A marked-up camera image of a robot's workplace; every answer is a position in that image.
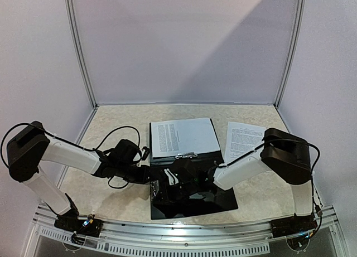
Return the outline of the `black clip folder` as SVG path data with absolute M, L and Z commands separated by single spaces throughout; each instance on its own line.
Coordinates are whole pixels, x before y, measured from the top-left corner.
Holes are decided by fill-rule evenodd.
M 151 219 L 163 220 L 181 217 L 192 217 L 218 212 L 231 211 L 238 208 L 234 190 L 217 190 L 217 192 L 199 192 L 192 195 L 186 201 L 164 201 L 164 183 L 168 181 L 164 169 L 169 168 L 176 159 L 191 159 L 193 161 L 207 163 L 223 163 L 223 155 L 220 151 L 195 154 L 183 153 L 174 157 L 153 158 L 152 151 L 149 157 L 151 168 Z

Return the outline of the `white printed sheet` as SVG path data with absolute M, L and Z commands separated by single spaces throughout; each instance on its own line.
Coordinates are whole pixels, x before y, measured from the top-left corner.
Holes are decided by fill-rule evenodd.
M 153 158 L 174 157 L 183 153 L 204 154 L 220 151 L 210 118 L 194 118 L 151 122 Z

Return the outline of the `white paper stack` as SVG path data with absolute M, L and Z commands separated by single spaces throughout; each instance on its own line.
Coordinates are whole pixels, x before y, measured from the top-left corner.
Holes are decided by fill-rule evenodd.
M 225 163 L 237 159 L 260 144 L 266 128 L 237 122 L 229 122 L 226 135 Z

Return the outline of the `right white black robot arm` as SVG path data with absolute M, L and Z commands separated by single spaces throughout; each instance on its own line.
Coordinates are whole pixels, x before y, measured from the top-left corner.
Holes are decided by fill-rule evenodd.
M 313 212 L 310 145 L 306 140 L 276 128 L 264 132 L 262 144 L 225 164 L 176 159 L 164 170 L 168 199 L 183 201 L 199 192 L 227 191 L 260 173 L 273 171 L 291 186 L 295 215 L 288 221 L 292 232 L 301 232 Z

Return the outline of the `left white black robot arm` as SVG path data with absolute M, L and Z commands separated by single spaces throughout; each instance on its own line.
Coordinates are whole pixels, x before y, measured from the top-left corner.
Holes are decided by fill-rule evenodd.
M 8 142 L 1 141 L 1 160 L 9 175 L 42 199 L 70 231 L 79 231 L 83 219 L 72 199 L 61 192 L 40 168 L 41 161 L 76 168 L 94 177 L 122 178 L 127 183 L 145 185 L 151 180 L 150 167 L 141 165 L 147 147 L 121 139 L 113 147 L 84 148 L 48 132 L 41 122 L 21 123 L 23 129 Z

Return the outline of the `aluminium front rail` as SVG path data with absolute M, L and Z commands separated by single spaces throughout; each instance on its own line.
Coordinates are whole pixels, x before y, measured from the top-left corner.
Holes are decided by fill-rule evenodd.
M 104 220 L 100 237 L 109 239 L 120 236 L 166 241 L 223 240 L 248 237 L 271 239 L 273 237 L 269 219 L 216 225 L 149 224 Z

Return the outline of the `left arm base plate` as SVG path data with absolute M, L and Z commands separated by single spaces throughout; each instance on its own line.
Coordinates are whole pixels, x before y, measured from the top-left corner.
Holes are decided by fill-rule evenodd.
M 79 216 L 77 214 L 70 214 L 57 216 L 54 226 L 57 229 L 68 232 L 75 232 L 79 235 L 99 237 L 103 221 L 96 219 L 94 216 Z

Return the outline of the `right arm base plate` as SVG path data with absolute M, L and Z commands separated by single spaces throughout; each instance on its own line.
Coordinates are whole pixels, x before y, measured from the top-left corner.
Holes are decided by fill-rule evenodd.
M 313 215 L 290 216 L 269 222 L 274 238 L 304 233 L 317 228 L 317 221 Z

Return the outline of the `left aluminium frame post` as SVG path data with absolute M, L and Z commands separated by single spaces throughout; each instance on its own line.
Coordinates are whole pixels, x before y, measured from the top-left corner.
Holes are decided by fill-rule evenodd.
M 75 55 L 81 73 L 81 78 L 83 80 L 84 88 L 88 96 L 89 103 L 93 109 L 96 109 L 98 107 L 98 103 L 95 98 L 93 85 L 91 83 L 91 79 L 85 62 L 85 57 L 84 57 L 83 48 L 79 35 L 78 24 L 76 20 L 74 0 L 65 0 L 65 5 L 66 5 L 66 12 L 69 21 L 69 28 L 73 40 Z

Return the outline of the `aluminium frame post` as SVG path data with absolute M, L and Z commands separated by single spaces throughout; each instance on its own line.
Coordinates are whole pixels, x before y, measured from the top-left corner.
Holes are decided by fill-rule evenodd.
M 73 40 L 75 55 L 81 73 L 81 78 L 83 80 L 84 88 L 88 96 L 89 103 L 93 109 L 96 109 L 98 107 L 98 103 L 95 98 L 93 85 L 91 83 L 91 79 L 85 62 L 85 57 L 84 57 L 83 48 L 79 35 L 78 24 L 76 20 L 74 0 L 65 0 L 65 5 L 66 5 L 66 12 L 69 21 L 69 28 Z
M 296 52 L 296 48 L 297 48 L 297 44 L 298 44 L 298 37 L 300 34 L 300 30 L 301 30 L 304 6 L 305 6 L 305 0 L 297 0 L 296 11 L 295 11 L 293 25 L 292 25 L 291 38 L 290 38 L 290 43 L 289 43 L 289 47 L 288 47 L 288 54 L 287 54 L 286 62 L 285 62 L 284 69 L 283 69 L 281 83 L 278 87 L 278 91 L 276 93 L 276 97 L 275 97 L 274 104 L 273 104 L 276 110 L 279 109 L 279 107 L 282 103 L 285 88 L 286 88 L 287 82 L 288 82 L 288 77 L 291 72 L 293 58 L 295 56 L 295 52 Z

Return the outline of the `right aluminium frame post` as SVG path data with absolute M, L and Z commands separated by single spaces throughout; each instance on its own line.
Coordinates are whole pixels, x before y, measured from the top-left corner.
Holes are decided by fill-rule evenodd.
M 286 62 L 285 62 L 284 69 L 283 69 L 281 83 L 278 87 L 278 91 L 276 93 L 276 97 L 275 97 L 274 104 L 273 104 L 276 110 L 279 109 L 279 107 L 282 103 L 285 88 L 286 88 L 287 82 L 288 82 L 288 77 L 291 72 L 293 58 L 295 56 L 295 52 L 296 52 L 296 48 L 297 48 L 297 44 L 298 44 L 298 37 L 300 34 L 300 30 L 301 30 L 304 6 L 305 6 L 305 0 L 297 0 L 296 11 L 295 11 L 293 25 L 292 25 L 291 38 L 290 38 L 290 43 L 289 43 L 289 47 L 288 47 L 288 54 L 287 54 Z

